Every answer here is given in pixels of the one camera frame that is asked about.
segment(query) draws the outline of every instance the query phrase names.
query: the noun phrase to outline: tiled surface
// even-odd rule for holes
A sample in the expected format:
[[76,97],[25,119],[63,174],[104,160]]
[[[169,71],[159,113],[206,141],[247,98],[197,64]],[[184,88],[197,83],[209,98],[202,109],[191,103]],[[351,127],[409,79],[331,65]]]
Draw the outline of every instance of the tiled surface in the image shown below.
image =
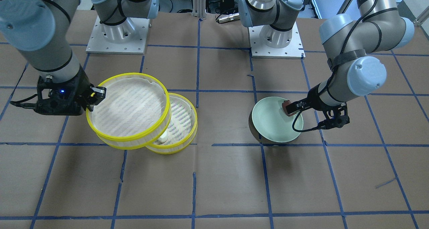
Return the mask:
[[[251,62],[239,22],[167,13],[152,21],[145,56],[88,57],[95,18],[78,11],[66,37],[90,81],[142,69],[198,107],[197,136],[170,156],[124,152],[104,145],[84,116],[6,106],[26,62],[0,44],[0,228],[428,227],[429,41],[419,29],[394,51],[399,65],[391,52],[375,55],[388,81],[348,103],[351,124],[275,144],[259,139],[251,111],[267,96],[302,99],[329,77],[323,20],[297,20],[304,60]],[[13,100],[34,94],[36,81],[29,66]],[[314,111],[303,117],[305,128],[317,124]]]

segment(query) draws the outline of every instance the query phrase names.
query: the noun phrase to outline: light green bowl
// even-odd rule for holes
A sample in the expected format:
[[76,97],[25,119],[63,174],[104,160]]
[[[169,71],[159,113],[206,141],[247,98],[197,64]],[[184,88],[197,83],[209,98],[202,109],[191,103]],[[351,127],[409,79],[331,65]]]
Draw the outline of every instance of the light green bowl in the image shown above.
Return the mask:
[[[296,114],[289,117],[283,111],[282,103],[284,101],[287,99],[267,97],[256,103],[252,110],[252,121],[256,130],[274,142],[290,142],[300,134],[292,129]],[[300,115],[295,128],[302,130],[303,126],[304,120]]]

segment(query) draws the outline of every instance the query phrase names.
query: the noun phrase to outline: metal post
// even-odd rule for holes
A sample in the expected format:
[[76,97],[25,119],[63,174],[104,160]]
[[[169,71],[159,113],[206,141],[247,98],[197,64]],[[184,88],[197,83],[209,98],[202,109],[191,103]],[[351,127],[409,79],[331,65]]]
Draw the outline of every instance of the metal post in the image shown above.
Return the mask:
[[345,13],[353,0],[344,0],[337,14]]
[[193,0],[192,16],[205,19],[206,17],[205,1],[206,0]]
[[416,18],[416,21],[414,21],[415,26],[421,26],[424,21],[429,18],[429,6],[426,7],[426,9]]

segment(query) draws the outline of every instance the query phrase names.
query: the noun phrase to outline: white mesh surface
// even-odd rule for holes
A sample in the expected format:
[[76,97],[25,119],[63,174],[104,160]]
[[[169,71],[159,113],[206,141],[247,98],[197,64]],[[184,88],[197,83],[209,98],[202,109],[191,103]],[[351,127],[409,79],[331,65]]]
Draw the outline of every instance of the white mesh surface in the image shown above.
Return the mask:
[[92,124],[102,133],[132,136],[150,128],[161,118],[167,96],[156,82],[128,77],[106,84],[106,98],[90,114]]
[[168,125],[168,137],[166,142],[154,142],[155,145],[173,145],[180,142],[188,134],[190,134],[193,125],[195,124],[195,114],[187,101],[184,99],[170,95],[171,120]]

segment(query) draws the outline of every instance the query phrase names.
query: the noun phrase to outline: yellow rim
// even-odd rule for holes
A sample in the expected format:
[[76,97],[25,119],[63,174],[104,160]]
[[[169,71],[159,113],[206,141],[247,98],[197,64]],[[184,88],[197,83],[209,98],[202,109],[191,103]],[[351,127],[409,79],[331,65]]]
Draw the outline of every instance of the yellow rim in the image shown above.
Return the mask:
[[188,147],[191,143],[192,143],[192,141],[193,141],[193,139],[195,139],[195,136],[196,136],[196,134],[194,134],[193,135],[193,138],[191,139],[191,141],[189,141],[188,143],[187,143],[187,145],[185,145],[183,148],[181,148],[181,149],[179,149],[178,151],[172,151],[172,152],[160,152],[160,151],[156,151],[156,150],[152,150],[152,149],[150,149],[150,148],[147,148],[148,150],[150,150],[150,151],[152,151],[152,152],[154,152],[154,153],[157,153],[157,154],[176,154],[176,153],[178,153],[178,152],[180,152],[180,151],[182,151],[182,150],[184,150],[186,147]]
[[186,97],[184,97],[182,95],[179,95],[179,94],[176,94],[176,93],[170,93],[170,95],[177,96],[177,97],[179,97],[181,99],[184,99],[185,102],[187,102],[191,106],[191,108],[193,110],[193,113],[195,115],[195,123],[193,124],[193,127],[192,127],[191,131],[189,132],[189,134],[186,137],[184,137],[182,140],[180,140],[179,142],[176,142],[176,143],[174,143],[172,145],[154,145],[154,144],[150,145],[151,147],[156,148],[156,149],[166,150],[166,149],[171,149],[171,148],[174,148],[176,146],[181,145],[183,142],[185,142],[186,140],[188,140],[192,136],[193,132],[195,131],[195,129],[197,127],[198,117],[196,115],[196,110],[195,110],[195,107],[192,104],[192,102],[190,102]]
[[164,121],[164,119],[167,117],[167,114],[169,113],[169,111],[170,111],[170,96],[169,96],[169,93],[168,93],[168,91],[167,91],[167,88],[165,88],[164,87],[164,85],[158,80],[158,79],[156,79],[156,78],[154,78],[153,76],[149,76],[149,75],[146,75],[146,74],[143,74],[143,73],[137,73],[137,72],[132,72],[132,73],[124,73],[124,74],[119,74],[119,75],[116,75],[116,76],[112,76],[111,78],[109,78],[109,79],[107,79],[107,80],[105,80],[105,81],[103,81],[102,83],[100,83],[100,85],[98,85],[99,87],[101,87],[101,86],[103,86],[104,84],[106,84],[107,82],[109,82],[109,81],[111,81],[111,80],[113,80],[113,79],[116,79],[116,78],[118,78],[118,77],[121,77],[121,76],[140,76],[140,77],[145,77],[145,78],[150,78],[150,79],[152,79],[153,81],[155,81],[156,83],[158,83],[158,85],[160,85],[161,87],[162,87],[162,89],[164,90],[164,93],[165,93],[165,95],[166,95],[166,97],[167,97],[167,102],[166,102],[166,109],[164,110],[164,112],[162,113],[162,115],[161,115],[161,117],[158,119],[158,121],[157,122],[155,122],[155,124],[153,124],[150,128],[148,128],[148,129],[146,129],[145,131],[143,131],[143,132],[141,132],[141,133],[138,133],[138,134],[135,134],[135,135],[131,135],[131,136],[126,136],[126,137],[116,137],[116,136],[110,136],[110,135],[107,135],[107,134],[105,134],[105,133],[102,133],[100,130],[98,130],[93,124],[92,124],[92,121],[91,121],[91,119],[90,119],[90,117],[89,117],[89,115],[90,115],[90,111],[89,110],[86,110],[86,119],[87,119],[87,121],[88,121],[88,124],[89,124],[89,126],[91,127],[91,129],[98,135],[98,136],[101,136],[101,137],[103,137],[103,138],[105,138],[105,139],[109,139],[109,140],[113,140],[113,141],[117,141],[117,142],[128,142],[128,141],[132,141],[132,140],[136,140],[136,139],[139,139],[139,138],[141,138],[141,137],[144,137],[144,136],[146,136],[146,135],[148,135],[148,134],[150,134],[150,133],[152,133],[157,127],[159,127],[160,125],[161,125],[161,123],[162,123],[162,121]]
[[108,142],[106,142],[106,141],[104,141],[104,140],[103,140],[103,142],[105,142],[105,143],[106,143],[107,145],[109,145],[110,147],[113,147],[113,148],[116,148],[116,149],[119,149],[119,150],[123,150],[123,151],[130,151],[130,150],[135,150],[135,149],[143,148],[143,147],[145,147],[145,146],[147,146],[147,145],[149,145],[149,144],[151,144],[151,143],[155,142],[159,137],[161,137],[161,135],[162,135],[162,134],[167,130],[168,125],[170,124],[170,119],[171,119],[171,116],[170,116],[170,118],[168,119],[167,126],[165,126],[165,128],[161,131],[161,133],[160,133],[160,134],[158,134],[155,138],[151,139],[149,142],[146,142],[146,143],[144,143],[144,144],[141,144],[141,145],[135,145],[135,146],[130,146],[130,147],[119,147],[119,146],[116,146],[116,145],[111,145],[111,144],[109,144]]

